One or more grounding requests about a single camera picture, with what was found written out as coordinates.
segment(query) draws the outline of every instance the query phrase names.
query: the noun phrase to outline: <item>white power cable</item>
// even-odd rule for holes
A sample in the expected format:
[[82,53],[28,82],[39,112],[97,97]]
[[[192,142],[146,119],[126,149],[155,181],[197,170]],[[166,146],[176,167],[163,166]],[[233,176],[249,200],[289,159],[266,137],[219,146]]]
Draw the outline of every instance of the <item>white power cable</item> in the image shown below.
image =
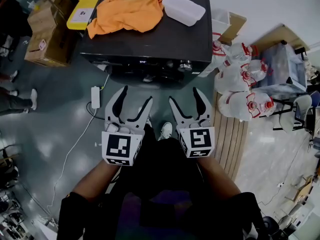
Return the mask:
[[66,157],[65,157],[65,160],[64,160],[64,163],[63,163],[63,168],[62,168],[62,172],[61,172],[61,175],[60,177],[58,178],[58,180],[56,181],[56,183],[54,184],[54,187],[53,187],[53,198],[52,198],[52,202],[51,202],[51,205],[47,205],[47,209],[48,209],[48,212],[51,214],[50,212],[50,209],[49,207],[52,207],[54,205],[54,200],[55,200],[55,196],[56,196],[56,186],[58,184],[58,182],[60,181],[60,179],[62,178],[63,174],[64,174],[64,171],[65,171],[65,166],[66,166],[66,162],[67,162],[67,159],[68,159],[68,156],[70,154],[70,152],[74,149],[74,147],[78,144],[79,140],[82,138],[82,136],[86,133],[89,125],[91,124],[92,120],[95,118],[95,115],[97,113],[97,109],[95,109],[94,111],[94,115],[93,117],[90,119],[88,125],[86,126],[86,128],[84,129],[83,133],[80,135],[80,137],[78,138],[78,140],[75,142],[75,144],[73,145],[73,147],[69,150],[69,152],[66,154]]
[[[103,85],[103,87],[100,89],[100,91],[102,91],[102,90],[105,88],[108,79],[109,79],[109,74],[108,74],[108,76],[106,77],[106,80],[105,80],[105,82],[104,82],[104,85]],[[62,176],[64,175],[65,166],[66,166],[66,162],[67,162],[67,159],[68,159],[69,154],[70,154],[71,151],[74,149],[74,147],[78,144],[78,142],[80,141],[80,139],[82,138],[82,136],[86,133],[89,125],[91,124],[92,120],[95,118],[96,113],[97,113],[97,109],[94,110],[93,117],[90,119],[90,121],[89,121],[88,125],[86,126],[86,128],[84,129],[83,133],[80,135],[80,137],[79,137],[78,140],[75,142],[75,144],[73,145],[73,147],[72,147],[72,148],[69,150],[69,152],[66,154],[65,160],[64,160],[64,163],[63,163],[63,168],[62,168],[61,175],[60,175],[60,177],[58,178],[58,180],[55,182],[54,187],[53,187],[53,197],[52,197],[51,205],[47,205],[47,206],[46,206],[49,214],[50,214],[51,217],[52,217],[53,223],[55,224],[55,226],[56,226],[57,229],[58,229],[58,226],[57,226],[57,224],[56,224],[56,222],[55,222],[55,219],[53,218],[52,213],[50,212],[50,209],[49,209],[49,207],[52,207],[52,206],[54,205],[54,201],[55,201],[55,197],[56,197],[56,186],[57,186],[58,182],[60,181],[60,179],[62,178]]]
[[108,76],[106,77],[106,80],[105,80],[105,82],[104,82],[103,87],[100,89],[100,92],[105,88],[105,86],[106,86],[106,83],[107,83],[107,81],[108,81],[109,76],[110,76],[110,75],[108,74]]

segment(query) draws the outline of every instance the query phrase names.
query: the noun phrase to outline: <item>floor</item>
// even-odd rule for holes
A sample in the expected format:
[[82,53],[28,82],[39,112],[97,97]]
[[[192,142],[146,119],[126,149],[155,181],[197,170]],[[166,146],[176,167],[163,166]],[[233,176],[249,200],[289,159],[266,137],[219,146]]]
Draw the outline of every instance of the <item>floor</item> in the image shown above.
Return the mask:
[[[107,74],[76,55],[77,52],[67,68],[46,68],[24,61],[27,44],[23,42],[27,40],[20,40],[13,62],[7,62],[1,69],[1,72],[8,74],[19,70],[16,81],[13,84],[2,83],[1,86],[8,90],[18,89],[22,98],[29,98],[31,89],[36,88],[38,109],[29,114],[1,116],[0,131],[4,145],[16,145],[9,149],[11,154],[19,153],[17,166],[20,184],[14,188],[14,192],[28,220],[35,222],[39,219],[38,215],[48,216],[45,209],[52,202],[54,185],[61,175],[65,157],[91,119],[86,111],[86,105],[91,101],[91,87],[103,86]],[[122,84],[108,80],[97,116],[104,117],[107,102],[122,87]],[[176,99],[185,115],[198,116],[193,87],[199,88],[213,102],[212,77],[195,78],[181,90],[146,91],[129,87],[120,117],[123,121],[135,118],[139,107],[152,96],[151,123],[156,136],[159,136],[164,122],[174,123],[169,96]],[[70,153],[63,177],[56,186],[53,207],[50,208],[55,218],[59,217],[61,199],[102,159],[101,148],[95,147],[95,143],[101,142],[103,130],[104,121],[94,119]],[[36,227],[30,227],[30,231],[36,234]]]
[[[19,70],[16,81],[1,84],[9,90],[18,89],[22,98],[28,98],[32,88],[38,91],[38,109],[29,114],[11,114],[0,117],[2,145],[10,147],[9,153],[19,153],[17,166],[20,183],[13,191],[28,216],[26,224],[36,239],[43,235],[32,225],[48,216],[46,209],[53,198],[54,184],[59,178],[67,152],[84,131],[91,116],[86,104],[91,100],[90,89],[102,86],[107,74],[75,55],[67,68],[45,68],[24,61],[28,38],[20,40],[13,62],[6,63],[2,72]],[[168,97],[176,98],[187,115],[197,115],[192,87],[198,87],[210,101],[213,99],[213,78],[195,78],[181,90],[148,90],[129,87],[121,118],[134,118],[138,108],[153,96],[151,122],[159,135],[163,122],[174,122]],[[110,97],[122,87],[109,80],[102,93],[101,109],[97,115],[104,117],[104,107]],[[290,184],[302,175],[313,173],[317,159],[315,151],[308,152],[309,134],[303,130],[286,134],[272,131],[276,118],[260,118],[250,122],[243,158],[235,180],[245,192],[253,192],[262,212],[280,219],[279,208],[285,196],[292,194]],[[70,153],[62,179],[56,186],[55,200],[50,208],[59,217],[61,199],[75,184],[101,160],[100,143],[104,121],[92,121],[86,134]]]

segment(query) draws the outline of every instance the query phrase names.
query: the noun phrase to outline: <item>black sleeve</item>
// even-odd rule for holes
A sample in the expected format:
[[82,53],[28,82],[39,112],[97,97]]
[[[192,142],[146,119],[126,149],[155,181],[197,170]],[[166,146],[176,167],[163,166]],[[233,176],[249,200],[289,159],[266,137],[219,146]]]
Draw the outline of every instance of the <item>black sleeve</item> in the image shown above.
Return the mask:
[[61,201],[57,240],[78,240],[87,223],[90,204],[77,193],[71,192]]

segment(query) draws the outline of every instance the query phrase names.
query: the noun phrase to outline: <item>power adapter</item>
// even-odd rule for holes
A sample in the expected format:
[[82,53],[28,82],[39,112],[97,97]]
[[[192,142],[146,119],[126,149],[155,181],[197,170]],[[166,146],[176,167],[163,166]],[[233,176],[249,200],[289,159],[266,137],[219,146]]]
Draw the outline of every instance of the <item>power adapter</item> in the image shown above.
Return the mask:
[[91,87],[91,107],[94,110],[100,108],[100,88],[97,86]]

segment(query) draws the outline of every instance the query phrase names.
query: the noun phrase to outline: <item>yellow box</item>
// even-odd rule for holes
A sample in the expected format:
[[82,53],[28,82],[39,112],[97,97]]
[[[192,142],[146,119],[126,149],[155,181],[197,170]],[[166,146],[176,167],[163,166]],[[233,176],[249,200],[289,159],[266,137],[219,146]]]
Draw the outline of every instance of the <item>yellow box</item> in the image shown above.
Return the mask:
[[98,0],[79,0],[66,26],[70,30],[85,30]]

